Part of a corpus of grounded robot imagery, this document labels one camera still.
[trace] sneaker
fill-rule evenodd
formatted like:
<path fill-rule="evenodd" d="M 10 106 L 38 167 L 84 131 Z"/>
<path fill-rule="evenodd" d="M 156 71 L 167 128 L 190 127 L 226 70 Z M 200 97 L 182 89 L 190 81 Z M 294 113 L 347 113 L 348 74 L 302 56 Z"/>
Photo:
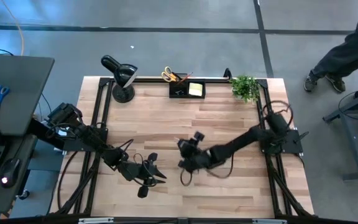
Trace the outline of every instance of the sneaker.
<path fill-rule="evenodd" d="M 339 93 L 343 93 L 346 90 L 345 83 L 342 78 L 333 77 L 331 74 L 326 75 L 327 80 L 333 85 L 334 89 Z"/>
<path fill-rule="evenodd" d="M 317 86 L 317 80 L 311 78 L 309 75 L 307 76 L 305 82 L 303 83 L 303 88 L 307 92 L 312 92 Z"/>

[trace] potted plant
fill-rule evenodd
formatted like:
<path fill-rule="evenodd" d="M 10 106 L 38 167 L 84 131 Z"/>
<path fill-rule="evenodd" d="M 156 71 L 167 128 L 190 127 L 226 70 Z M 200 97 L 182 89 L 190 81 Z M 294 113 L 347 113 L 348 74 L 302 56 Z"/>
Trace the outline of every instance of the potted plant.
<path fill-rule="evenodd" d="M 233 95 L 243 99 L 244 102 L 248 100 L 257 101 L 259 97 L 259 84 L 255 78 L 247 75 L 240 75 L 230 81 L 232 83 Z"/>

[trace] wooden tabletop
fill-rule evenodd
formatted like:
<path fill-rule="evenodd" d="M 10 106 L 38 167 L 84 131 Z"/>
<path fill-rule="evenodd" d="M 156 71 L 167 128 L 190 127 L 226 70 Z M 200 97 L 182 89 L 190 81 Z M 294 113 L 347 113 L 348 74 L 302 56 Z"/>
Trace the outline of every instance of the wooden tabletop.
<path fill-rule="evenodd" d="M 81 87 L 77 107 L 82 111 L 86 124 L 91 122 L 99 78 L 84 77 Z M 267 81 L 271 100 L 288 101 L 283 79 L 270 78 Z M 135 83 L 134 88 L 135 97 L 128 103 L 118 103 L 111 98 L 108 144 L 118 146 L 133 138 L 134 142 L 127 150 L 131 160 L 135 153 L 147 158 L 150 153 L 156 152 L 158 159 L 155 164 L 167 176 L 167 183 L 150 188 L 146 198 L 138 198 L 139 185 L 126 181 L 118 171 L 112 171 L 101 162 L 92 216 L 273 218 L 265 157 L 258 143 L 235 153 L 234 169 L 229 178 L 217 179 L 201 170 L 194 174 L 190 186 L 184 187 L 180 183 L 178 162 L 181 157 L 175 138 L 189 139 L 200 131 L 205 135 L 200 144 L 202 149 L 227 143 L 258 124 L 255 102 L 245 104 L 235 99 L 230 84 L 208 83 L 205 99 L 169 99 L 166 83 Z M 101 120 L 106 89 L 98 121 Z M 65 157 L 62 169 L 69 156 Z M 62 183 L 62 203 L 78 185 L 83 157 L 84 153 L 79 152 L 68 167 Z M 289 154 L 282 157 L 288 188 L 302 206 L 313 213 L 300 159 Z M 227 174 L 230 165 L 228 160 L 214 172 Z M 278 196 L 284 212 L 280 190 Z M 50 211 L 56 210 L 55 191 Z"/>

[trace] yellow sticky note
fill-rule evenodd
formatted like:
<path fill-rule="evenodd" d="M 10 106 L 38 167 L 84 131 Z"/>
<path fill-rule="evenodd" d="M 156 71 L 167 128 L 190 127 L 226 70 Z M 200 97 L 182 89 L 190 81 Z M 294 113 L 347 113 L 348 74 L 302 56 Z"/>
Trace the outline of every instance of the yellow sticky note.
<path fill-rule="evenodd" d="M 198 83 L 189 84 L 189 94 L 193 96 L 202 96 L 203 95 L 203 86 Z"/>

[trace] black desk lamp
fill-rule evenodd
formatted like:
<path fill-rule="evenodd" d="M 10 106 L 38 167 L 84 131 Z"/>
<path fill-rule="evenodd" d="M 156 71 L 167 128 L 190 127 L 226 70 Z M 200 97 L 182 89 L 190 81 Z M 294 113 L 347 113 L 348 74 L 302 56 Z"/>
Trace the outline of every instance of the black desk lamp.
<path fill-rule="evenodd" d="M 131 83 L 136 78 L 135 72 L 137 67 L 129 64 L 120 64 L 109 55 L 103 56 L 101 63 L 114 74 L 114 81 L 117 83 L 112 88 L 112 97 L 120 103 L 131 101 L 135 96 L 135 89 Z"/>

